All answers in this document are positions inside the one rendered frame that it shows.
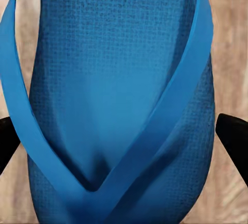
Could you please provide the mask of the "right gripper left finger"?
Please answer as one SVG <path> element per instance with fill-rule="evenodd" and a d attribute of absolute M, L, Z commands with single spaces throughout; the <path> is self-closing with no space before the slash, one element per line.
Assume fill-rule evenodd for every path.
<path fill-rule="evenodd" d="M 11 118 L 0 119 L 0 175 L 20 143 Z"/>

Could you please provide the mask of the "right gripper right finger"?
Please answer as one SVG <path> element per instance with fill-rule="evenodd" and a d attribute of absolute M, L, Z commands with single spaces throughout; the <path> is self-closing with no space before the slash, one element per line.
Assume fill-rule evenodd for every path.
<path fill-rule="evenodd" d="M 248 122 L 221 113 L 215 131 L 248 186 Z"/>

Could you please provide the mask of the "sandal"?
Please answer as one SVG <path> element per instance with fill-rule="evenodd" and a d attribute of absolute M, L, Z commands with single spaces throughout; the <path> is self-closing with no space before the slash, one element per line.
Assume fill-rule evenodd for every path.
<path fill-rule="evenodd" d="M 16 1 L 0 79 L 39 224 L 179 224 L 213 152 L 209 0 L 40 0 L 29 97 Z"/>

